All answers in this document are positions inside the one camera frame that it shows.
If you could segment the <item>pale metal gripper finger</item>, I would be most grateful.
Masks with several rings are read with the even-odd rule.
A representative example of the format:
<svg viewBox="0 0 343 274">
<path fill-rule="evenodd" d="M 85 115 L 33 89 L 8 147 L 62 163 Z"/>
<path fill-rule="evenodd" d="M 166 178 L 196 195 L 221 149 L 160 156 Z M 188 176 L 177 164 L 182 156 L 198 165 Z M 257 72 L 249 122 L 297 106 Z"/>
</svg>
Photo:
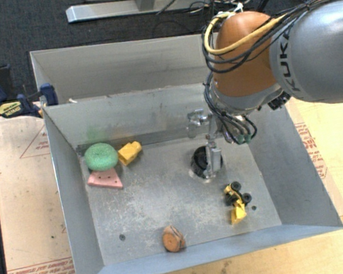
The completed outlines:
<svg viewBox="0 0 343 274">
<path fill-rule="evenodd" d="M 222 150 L 220 148 L 211 147 L 210 155 L 212 160 L 213 172 L 218 172 L 223 165 Z"/>
<path fill-rule="evenodd" d="M 214 178 L 214 172 L 212 168 L 212 160 L 211 160 L 211 155 L 210 155 L 210 147 L 209 144 L 207 143 L 205 145 L 205 156 L 206 156 L 206 161 L 207 161 L 207 177 L 209 179 Z"/>
</svg>

